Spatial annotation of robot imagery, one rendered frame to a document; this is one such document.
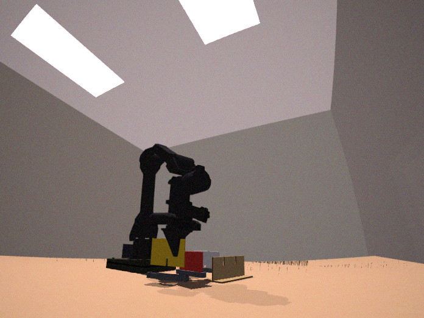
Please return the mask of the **olive board with notch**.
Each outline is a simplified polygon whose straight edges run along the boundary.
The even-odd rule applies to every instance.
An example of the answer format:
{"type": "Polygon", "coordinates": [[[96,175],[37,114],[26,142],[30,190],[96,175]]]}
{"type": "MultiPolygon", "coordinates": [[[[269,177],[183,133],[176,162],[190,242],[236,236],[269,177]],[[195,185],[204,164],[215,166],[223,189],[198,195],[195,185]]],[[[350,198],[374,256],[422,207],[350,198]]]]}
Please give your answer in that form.
{"type": "Polygon", "coordinates": [[[186,239],[180,239],[178,256],[173,256],[166,238],[152,238],[151,265],[185,267],[186,239]]]}

